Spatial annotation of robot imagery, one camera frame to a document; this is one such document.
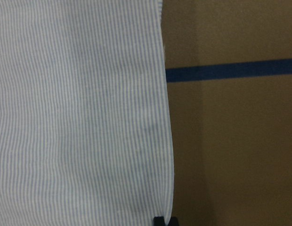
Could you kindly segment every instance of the brown cardboard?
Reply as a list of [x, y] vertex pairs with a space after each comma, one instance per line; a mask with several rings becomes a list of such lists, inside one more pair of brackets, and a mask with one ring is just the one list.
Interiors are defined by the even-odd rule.
[[292, 58], [292, 0], [164, 0], [166, 67]]
[[292, 75], [168, 83], [182, 226], [292, 226]]

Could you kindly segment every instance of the striped shirt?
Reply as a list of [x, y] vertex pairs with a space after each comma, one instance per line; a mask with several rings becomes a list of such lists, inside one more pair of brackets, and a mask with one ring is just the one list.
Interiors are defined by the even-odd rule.
[[0, 0], [0, 226], [170, 219], [161, 0]]

